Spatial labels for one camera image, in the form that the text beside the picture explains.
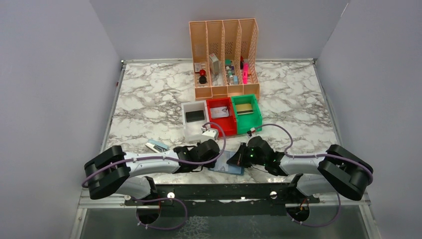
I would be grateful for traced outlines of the blue leather card holder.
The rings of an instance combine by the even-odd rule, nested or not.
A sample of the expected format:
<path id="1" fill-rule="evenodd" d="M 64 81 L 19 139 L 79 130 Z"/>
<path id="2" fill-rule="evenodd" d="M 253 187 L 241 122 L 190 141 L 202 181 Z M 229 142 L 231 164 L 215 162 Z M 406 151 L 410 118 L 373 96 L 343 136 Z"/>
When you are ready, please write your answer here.
<path id="1" fill-rule="evenodd" d="M 235 155 L 233 151 L 224 151 L 223 155 L 217 159 L 213 168 L 209 168 L 209 171 L 232 174 L 232 175 L 243 175 L 244 168 L 237 165 L 227 164 L 227 161 Z"/>

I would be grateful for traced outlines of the gold VIP card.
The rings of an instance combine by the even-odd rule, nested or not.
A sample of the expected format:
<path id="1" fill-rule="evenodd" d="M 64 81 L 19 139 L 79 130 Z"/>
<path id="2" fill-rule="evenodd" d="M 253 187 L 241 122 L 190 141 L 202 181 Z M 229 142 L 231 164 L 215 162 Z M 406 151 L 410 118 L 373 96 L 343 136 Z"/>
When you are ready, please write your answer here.
<path id="1" fill-rule="evenodd" d="M 246 114 L 252 114 L 253 113 L 253 107 L 252 104 L 238 104 L 235 105 L 236 107 L 236 113 L 238 115 L 246 115 Z"/>

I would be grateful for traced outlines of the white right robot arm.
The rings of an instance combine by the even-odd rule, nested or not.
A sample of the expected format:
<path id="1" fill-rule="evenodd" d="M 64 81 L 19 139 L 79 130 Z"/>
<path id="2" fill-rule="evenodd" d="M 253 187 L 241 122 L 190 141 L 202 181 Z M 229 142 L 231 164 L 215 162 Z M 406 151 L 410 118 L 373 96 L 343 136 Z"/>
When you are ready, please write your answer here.
<path id="1" fill-rule="evenodd" d="M 297 174 L 298 179 L 287 189 L 288 198 L 295 203 L 306 196 L 331 192 L 359 201 L 374 172 L 368 163 L 337 144 L 323 153 L 288 155 L 273 150 L 260 136 L 242 143 L 227 164 L 244 168 L 261 165 L 274 176 Z"/>

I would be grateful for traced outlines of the black card in white bin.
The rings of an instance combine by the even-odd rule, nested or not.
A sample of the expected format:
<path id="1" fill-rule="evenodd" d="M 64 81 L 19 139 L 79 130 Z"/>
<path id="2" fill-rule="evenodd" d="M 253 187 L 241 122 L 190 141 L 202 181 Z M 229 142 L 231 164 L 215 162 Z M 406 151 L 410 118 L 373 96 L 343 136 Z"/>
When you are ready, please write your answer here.
<path id="1" fill-rule="evenodd" d="M 205 120 L 205 113 L 203 110 L 185 112 L 186 122 L 195 122 Z"/>

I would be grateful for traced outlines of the white card in red bin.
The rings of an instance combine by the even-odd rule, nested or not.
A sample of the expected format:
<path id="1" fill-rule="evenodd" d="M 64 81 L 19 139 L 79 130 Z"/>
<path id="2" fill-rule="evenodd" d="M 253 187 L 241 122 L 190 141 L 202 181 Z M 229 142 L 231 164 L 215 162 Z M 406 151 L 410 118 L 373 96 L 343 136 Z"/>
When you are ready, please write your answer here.
<path id="1" fill-rule="evenodd" d="M 226 118 L 230 116 L 228 107 L 210 108 L 210 115 L 212 119 Z"/>

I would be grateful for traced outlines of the translucent white plastic bin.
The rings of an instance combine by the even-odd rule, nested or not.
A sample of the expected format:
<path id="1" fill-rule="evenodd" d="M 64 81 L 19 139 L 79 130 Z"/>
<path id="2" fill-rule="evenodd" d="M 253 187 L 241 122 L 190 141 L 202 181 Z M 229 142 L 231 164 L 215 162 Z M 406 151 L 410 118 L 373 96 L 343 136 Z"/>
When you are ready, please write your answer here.
<path id="1" fill-rule="evenodd" d="M 206 122 L 209 122 L 209 114 L 207 110 L 206 101 L 182 103 L 181 110 L 182 110 L 181 115 L 182 115 L 183 133 L 184 133 L 185 141 L 187 142 L 198 141 L 201 138 L 201 134 L 203 133 L 203 131 L 201 130 L 202 126 Z M 198 110 L 204 111 L 205 120 L 195 121 L 195 122 L 186 122 L 185 112 L 198 111 Z"/>

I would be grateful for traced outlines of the green plastic bin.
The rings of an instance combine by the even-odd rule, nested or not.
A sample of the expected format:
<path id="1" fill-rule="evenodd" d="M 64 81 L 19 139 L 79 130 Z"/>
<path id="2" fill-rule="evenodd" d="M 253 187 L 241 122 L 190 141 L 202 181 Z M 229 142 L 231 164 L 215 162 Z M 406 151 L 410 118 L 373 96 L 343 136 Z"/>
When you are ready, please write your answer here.
<path id="1" fill-rule="evenodd" d="M 251 128 L 262 125 L 263 119 L 259 104 L 254 94 L 233 96 L 230 98 L 236 119 L 237 135 L 245 134 Z"/>

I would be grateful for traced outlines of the red plastic bin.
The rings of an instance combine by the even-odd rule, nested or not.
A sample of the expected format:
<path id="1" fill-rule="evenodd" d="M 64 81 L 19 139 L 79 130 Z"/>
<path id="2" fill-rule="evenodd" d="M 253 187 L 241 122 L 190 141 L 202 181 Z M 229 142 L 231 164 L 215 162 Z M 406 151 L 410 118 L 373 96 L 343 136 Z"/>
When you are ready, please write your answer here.
<path id="1" fill-rule="evenodd" d="M 237 119 L 231 98 L 210 99 L 206 103 L 210 122 L 217 123 L 222 128 L 218 130 L 219 137 L 222 137 L 222 132 L 226 136 L 236 135 Z"/>

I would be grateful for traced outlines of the light blue stapler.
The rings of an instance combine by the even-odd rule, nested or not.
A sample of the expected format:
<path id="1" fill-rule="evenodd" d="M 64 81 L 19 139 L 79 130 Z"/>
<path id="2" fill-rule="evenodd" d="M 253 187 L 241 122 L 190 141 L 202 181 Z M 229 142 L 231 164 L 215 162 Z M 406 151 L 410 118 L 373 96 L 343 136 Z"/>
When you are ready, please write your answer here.
<path id="1" fill-rule="evenodd" d="M 149 139 L 146 142 L 145 146 L 156 153 L 162 153 L 169 150 L 169 146 L 152 139 Z"/>

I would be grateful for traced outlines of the red black stamp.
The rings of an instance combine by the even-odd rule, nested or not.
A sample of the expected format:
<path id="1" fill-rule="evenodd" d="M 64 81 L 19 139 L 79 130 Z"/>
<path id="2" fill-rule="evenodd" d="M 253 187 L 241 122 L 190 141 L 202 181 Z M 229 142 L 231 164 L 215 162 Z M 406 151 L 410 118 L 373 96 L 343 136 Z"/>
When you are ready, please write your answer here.
<path id="1" fill-rule="evenodd" d="M 200 84 L 206 84 L 207 83 L 207 77 L 206 77 L 206 74 L 207 74 L 207 72 L 206 72 L 206 70 L 204 70 L 204 69 L 201 69 L 200 71 L 199 71 L 199 83 Z"/>

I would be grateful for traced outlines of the small bottles in organizer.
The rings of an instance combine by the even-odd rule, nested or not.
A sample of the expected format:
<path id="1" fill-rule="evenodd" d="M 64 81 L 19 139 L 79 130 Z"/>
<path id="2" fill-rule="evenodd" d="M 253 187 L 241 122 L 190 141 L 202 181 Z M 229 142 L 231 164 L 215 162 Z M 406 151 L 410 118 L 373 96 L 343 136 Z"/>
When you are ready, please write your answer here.
<path id="1" fill-rule="evenodd" d="M 225 64 L 225 72 L 226 72 L 228 84 L 229 85 L 238 85 L 239 80 L 238 80 L 238 77 L 235 73 L 234 62 L 230 59 L 225 59 L 224 64 Z"/>

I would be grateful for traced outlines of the pink highlighter marker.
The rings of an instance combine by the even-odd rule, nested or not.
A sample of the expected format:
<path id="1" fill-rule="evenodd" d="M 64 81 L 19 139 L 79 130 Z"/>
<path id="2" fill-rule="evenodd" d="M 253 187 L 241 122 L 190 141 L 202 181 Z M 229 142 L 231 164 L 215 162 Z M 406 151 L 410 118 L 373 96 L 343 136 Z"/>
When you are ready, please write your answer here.
<path id="1" fill-rule="evenodd" d="M 248 83 L 248 70 L 249 70 L 249 64 L 243 63 L 242 82 L 244 85 Z"/>

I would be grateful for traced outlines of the white box in organizer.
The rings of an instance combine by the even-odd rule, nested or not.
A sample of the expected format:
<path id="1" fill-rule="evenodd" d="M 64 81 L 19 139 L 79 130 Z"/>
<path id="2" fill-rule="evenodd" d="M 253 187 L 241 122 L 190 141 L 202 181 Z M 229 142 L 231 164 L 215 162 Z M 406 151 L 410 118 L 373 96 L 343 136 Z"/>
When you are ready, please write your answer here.
<path id="1" fill-rule="evenodd" d="M 210 65 L 210 71 L 214 74 L 214 75 L 218 75 L 220 70 L 219 70 L 219 59 L 216 56 L 216 54 L 212 53 L 209 55 L 209 65 Z"/>

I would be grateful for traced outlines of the orange file organizer rack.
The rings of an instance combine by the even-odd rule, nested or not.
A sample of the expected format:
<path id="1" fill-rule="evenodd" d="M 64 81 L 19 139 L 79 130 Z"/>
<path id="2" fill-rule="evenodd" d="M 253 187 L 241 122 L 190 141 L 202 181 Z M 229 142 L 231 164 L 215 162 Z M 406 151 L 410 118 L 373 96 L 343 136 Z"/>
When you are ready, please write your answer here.
<path id="1" fill-rule="evenodd" d="M 254 18 L 189 22 L 194 68 L 195 100 L 208 100 L 254 94 L 260 98 L 260 83 L 255 69 L 258 24 Z M 219 59 L 219 74 L 210 71 L 209 55 Z M 234 62 L 238 85 L 229 85 L 225 59 Z M 242 82 L 243 63 L 249 64 L 248 83 Z M 199 83 L 199 71 L 206 70 L 207 83 Z"/>

